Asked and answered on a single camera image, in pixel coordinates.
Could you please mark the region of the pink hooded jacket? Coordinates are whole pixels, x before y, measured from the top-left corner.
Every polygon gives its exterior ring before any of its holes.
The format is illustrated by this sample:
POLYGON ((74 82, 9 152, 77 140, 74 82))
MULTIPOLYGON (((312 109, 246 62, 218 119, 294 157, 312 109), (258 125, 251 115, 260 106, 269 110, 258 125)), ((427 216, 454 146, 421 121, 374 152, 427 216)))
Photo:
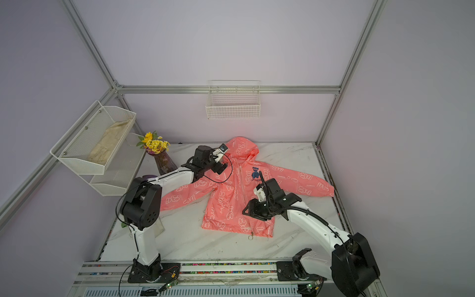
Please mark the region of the pink hooded jacket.
POLYGON ((322 178, 258 161, 258 146, 244 137, 234 137, 226 146, 225 162, 231 163, 231 168, 222 174, 206 172, 197 182, 170 192, 162 197, 161 210, 179 209, 209 194, 203 229, 271 238, 273 219, 263 222, 242 213, 247 203, 256 198, 254 189, 261 177, 274 178, 284 191, 299 196, 335 195, 333 186, 322 178))

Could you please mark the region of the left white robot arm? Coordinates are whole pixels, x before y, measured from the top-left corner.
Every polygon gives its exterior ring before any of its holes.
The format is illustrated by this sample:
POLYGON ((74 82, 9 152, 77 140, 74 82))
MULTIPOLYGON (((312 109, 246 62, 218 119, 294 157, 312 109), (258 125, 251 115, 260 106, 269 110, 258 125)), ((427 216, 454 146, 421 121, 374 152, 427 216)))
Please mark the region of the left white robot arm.
POLYGON ((154 178, 135 178, 129 190, 123 195, 119 214, 132 233, 137 248, 133 268, 151 275, 161 271, 159 251, 155 241, 153 225, 158 220, 162 197, 170 192, 203 178, 209 170, 222 174, 231 164, 223 158, 228 147, 198 146, 192 156, 178 169, 154 178))

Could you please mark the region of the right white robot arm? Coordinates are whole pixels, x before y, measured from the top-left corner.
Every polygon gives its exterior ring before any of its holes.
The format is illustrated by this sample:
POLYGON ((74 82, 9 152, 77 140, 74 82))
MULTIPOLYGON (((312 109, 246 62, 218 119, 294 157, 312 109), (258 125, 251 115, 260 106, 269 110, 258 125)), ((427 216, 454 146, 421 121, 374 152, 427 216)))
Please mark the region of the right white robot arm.
POLYGON ((367 239, 360 233, 350 234, 314 213, 294 193, 285 193, 275 179, 261 181, 254 189, 243 215, 267 222, 275 216, 302 228, 327 252, 321 257, 304 248, 290 261, 277 262, 281 282, 299 281, 298 293, 316 297, 326 281, 332 281, 346 297, 364 295, 379 277, 380 270, 367 239))

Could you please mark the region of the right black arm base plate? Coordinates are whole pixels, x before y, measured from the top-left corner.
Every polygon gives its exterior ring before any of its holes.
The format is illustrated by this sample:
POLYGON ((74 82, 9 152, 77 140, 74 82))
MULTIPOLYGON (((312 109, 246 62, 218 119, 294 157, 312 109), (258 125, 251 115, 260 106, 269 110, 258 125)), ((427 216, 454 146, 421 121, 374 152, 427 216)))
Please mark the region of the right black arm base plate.
POLYGON ((327 280, 321 275, 307 272, 299 261, 278 261, 276 266, 277 277, 280 282, 327 280))

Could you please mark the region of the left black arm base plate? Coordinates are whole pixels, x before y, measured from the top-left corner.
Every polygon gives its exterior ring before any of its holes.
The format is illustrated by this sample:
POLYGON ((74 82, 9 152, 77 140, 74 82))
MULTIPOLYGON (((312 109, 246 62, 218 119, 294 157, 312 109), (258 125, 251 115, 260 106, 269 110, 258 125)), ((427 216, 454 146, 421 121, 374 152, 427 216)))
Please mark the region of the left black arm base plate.
POLYGON ((127 282, 169 283, 174 278, 178 278, 180 269, 180 263, 159 263, 153 266, 144 266, 137 262, 132 265, 127 282))

